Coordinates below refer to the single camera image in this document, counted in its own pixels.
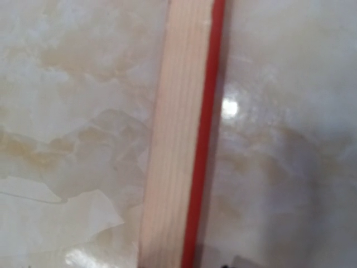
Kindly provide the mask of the red wooden picture frame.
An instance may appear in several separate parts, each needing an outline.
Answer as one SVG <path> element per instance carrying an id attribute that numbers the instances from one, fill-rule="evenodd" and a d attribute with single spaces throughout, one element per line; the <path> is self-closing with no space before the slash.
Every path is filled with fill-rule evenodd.
<path id="1" fill-rule="evenodd" d="M 193 267 L 224 1 L 171 1 L 139 233 L 139 267 Z"/>

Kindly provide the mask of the clear acrylic sheet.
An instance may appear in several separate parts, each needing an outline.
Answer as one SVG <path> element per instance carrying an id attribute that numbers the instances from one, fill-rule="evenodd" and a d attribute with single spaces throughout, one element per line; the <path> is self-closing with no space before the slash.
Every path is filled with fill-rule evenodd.
<path id="1" fill-rule="evenodd" d="M 2 267 L 136 267 L 167 6 L 1 2 Z"/>

